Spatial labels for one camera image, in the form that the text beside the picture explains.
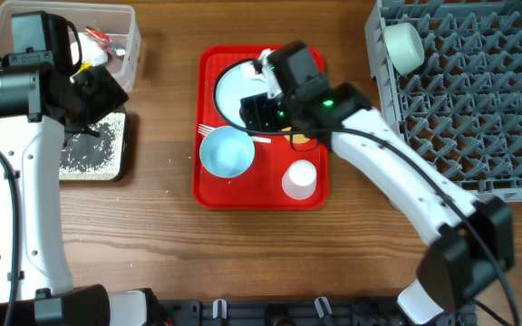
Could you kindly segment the white plastic fork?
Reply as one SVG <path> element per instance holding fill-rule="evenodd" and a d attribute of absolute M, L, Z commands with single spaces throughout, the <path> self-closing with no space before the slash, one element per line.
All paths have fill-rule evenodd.
<path fill-rule="evenodd" d="M 198 133 L 203 135 L 203 136 L 207 136 L 213 130 L 215 130 L 214 127 L 211 127 L 211 126 L 208 126 L 208 125 L 204 125 L 204 124 L 199 124 L 198 125 Z M 263 137 L 258 137 L 258 136 L 250 136 L 250 138 L 254 142 L 259 142 L 259 143 L 267 143 L 267 144 L 269 144 L 269 143 L 272 142 L 272 140 L 269 139 L 269 138 L 263 138 Z"/>

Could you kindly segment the light blue bowl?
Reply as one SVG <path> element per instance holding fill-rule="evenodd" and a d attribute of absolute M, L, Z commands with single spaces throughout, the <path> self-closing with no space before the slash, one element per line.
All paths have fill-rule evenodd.
<path fill-rule="evenodd" d="M 215 177 L 234 178 L 252 165 L 256 148 L 244 132 L 230 126 L 211 130 L 198 150 L 203 168 Z"/>

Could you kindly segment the red plastic tray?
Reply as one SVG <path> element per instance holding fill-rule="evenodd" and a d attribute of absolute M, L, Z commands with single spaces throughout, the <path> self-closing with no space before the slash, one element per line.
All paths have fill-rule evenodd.
<path fill-rule="evenodd" d="M 213 105 L 213 87 L 219 74 L 230 64 L 257 57 L 264 45 L 215 45 L 199 59 L 195 125 L 211 127 L 226 123 Z M 199 148 L 203 136 L 195 134 L 192 194 L 202 206 L 219 210 L 309 210 L 319 207 L 329 195 L 328 150 L 315 140 L 291 146 L 284 136 L 273 137 L 269 144 L 256 143 L 251 167 L 235 178 L 210 174 L 202 166 Z M 317 172 L 316 190 L 304 200 L 289 197 L 282 189 L 282 177 L 297 160 L 311 162 Z"/>

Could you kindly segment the clear plastic bin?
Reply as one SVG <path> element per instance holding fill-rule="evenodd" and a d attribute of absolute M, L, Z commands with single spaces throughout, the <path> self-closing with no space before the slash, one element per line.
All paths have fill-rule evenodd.
<path fill-rule="evenodd" d="M 85 4 L 45 1 L 5 1 L 0 5 L 0 56 L 14 49 L 11 17 L 14 14 L 45 11 L 58 14 L 72 22 L 83 34 L 91 27 L 107 34 L 112 40 L 123 44 L 126 53 L 121 59 L 111 59 L 107 70 L 126 91 L 133 90 L 140 58 L 141 35 L 136 22 L 136 13 L 129 5 Z"/>

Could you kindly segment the red snack wrapper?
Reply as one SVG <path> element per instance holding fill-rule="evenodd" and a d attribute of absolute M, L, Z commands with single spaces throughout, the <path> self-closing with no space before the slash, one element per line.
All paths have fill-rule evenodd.
<path fill-rule="evenodd" d="M 90 26 L 85 28 L 88 35 L 108 54 L 123 57 L 126 54 L 126 48 L 123 44 L 114 42 L 110 36 L 104 34 Z"/>

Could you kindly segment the white napkin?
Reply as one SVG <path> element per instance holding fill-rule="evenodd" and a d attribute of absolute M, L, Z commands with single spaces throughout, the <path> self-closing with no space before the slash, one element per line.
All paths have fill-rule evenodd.
<path fill-rule="evenodd" d="M 82 61 L 82 64 L 92 66 L 104 65 L 108 62 L 108 54 L 86 33 L 78 33 L 80 43 L 71 43 L 72 63 Z"/>

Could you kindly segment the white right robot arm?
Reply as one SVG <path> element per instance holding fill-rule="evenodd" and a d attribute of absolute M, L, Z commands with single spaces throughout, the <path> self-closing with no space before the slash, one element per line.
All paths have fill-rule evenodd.
<path fill-rule="evenodd" d="M 515 264 L 513 215 L 500 198 L 478 200 L 406 145 L 367 97 L 349 83 L 274 98 L 256 91 L 239 101 L 239 117 L 255 134 L 290 128 L 318 139 L 379 188 L 427 245 L 415 280 L 398 296 L 402 312 L 423 325 L 454 313 L 493 282 L 517 303 L 504 275 Z"/>

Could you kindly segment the white plastic cup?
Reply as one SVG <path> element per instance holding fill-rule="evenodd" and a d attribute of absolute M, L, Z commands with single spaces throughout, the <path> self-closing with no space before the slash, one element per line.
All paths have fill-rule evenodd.
<path fill-rule="evenodd" d="M 317 171 L 308 160 L 295 161 L 282 177 L 282 189 L 295 200 L 309 198 L 316 189 Z"/>

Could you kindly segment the grey dishwasher rack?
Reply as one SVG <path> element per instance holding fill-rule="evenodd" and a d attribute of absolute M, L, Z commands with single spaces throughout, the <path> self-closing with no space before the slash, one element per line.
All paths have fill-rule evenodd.
<path fill-rule="evenodd" d="M 383 37 L 403 23 L 424 52 L 406 76 Z M 477 197 L 522 202 L 522 1 L 378 1 L 364 30 L 391 128 Z"/>

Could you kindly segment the yellow plastic cup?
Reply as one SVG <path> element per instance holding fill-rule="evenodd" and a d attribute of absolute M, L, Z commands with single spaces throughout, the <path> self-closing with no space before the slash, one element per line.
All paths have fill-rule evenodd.
<path fill-rule="evenodd" d="M 285 135 L 288 142 L 292 142 L 294 145 L 304 145 L 313 143 L 312 139 L 307 138 L 304 134 Z"/>

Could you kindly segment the mint green bowl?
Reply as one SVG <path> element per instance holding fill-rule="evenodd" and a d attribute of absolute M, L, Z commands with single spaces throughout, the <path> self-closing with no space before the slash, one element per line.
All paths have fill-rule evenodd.
<path fill-rule="evenodd" d="M 425 61 L 422 40 L 410 23 L 387 26 L 383 32 L 387 53 L 400 75 L 414 72 Z"/>

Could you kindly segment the yellow wrapper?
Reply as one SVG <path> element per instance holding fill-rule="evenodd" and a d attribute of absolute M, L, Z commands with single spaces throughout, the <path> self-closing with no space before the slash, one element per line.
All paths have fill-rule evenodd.
<path fill-rule="evenodd" d="M 79 74 L 80 72 L 83 72 L 83 71 L 86 71 L 86 70 L 89 70 L 93 67 L 93 65 L 91 63 L 88 63 L 88 62 L 84 62 L 82 65 L 81 65 L 81 68 L 80 70 L 77 72 L 77 74 Z"/>

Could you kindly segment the light blue plate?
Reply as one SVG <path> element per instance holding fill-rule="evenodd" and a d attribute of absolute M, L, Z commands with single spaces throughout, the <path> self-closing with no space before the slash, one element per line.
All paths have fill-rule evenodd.
<path fill-rule="evenodd" d="M 242 63 L 253 61 L 254 59 L 247 58 L 229 65 L 217 77 L 213 90 L 214 105 L 219 115 L 242 128 L 246 126 L 239 115 L 240 101 L 259 93 L 267 94 L 268 91 L 267 82 L 249 80 L 239 70 Z"/>

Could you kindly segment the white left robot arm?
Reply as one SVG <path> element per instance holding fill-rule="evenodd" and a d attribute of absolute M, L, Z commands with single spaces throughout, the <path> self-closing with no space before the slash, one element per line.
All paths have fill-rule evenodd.
<path fill-rule="evenodd" d="M 128 99 L 98 66 L 71 76 L 49 63 L 0 68 L 0 325 L 151 325 L 147 289 L 75 287 L 63 245 L 59 167 L 67 131 Z"/>

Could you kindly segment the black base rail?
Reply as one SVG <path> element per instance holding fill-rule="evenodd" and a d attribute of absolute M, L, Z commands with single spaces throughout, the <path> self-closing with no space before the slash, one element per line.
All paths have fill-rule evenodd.
<path fill-rule="evenodd" d="M 394 297 L 298 302 L 161 301 L 164 326 L 410 326 Z"/>

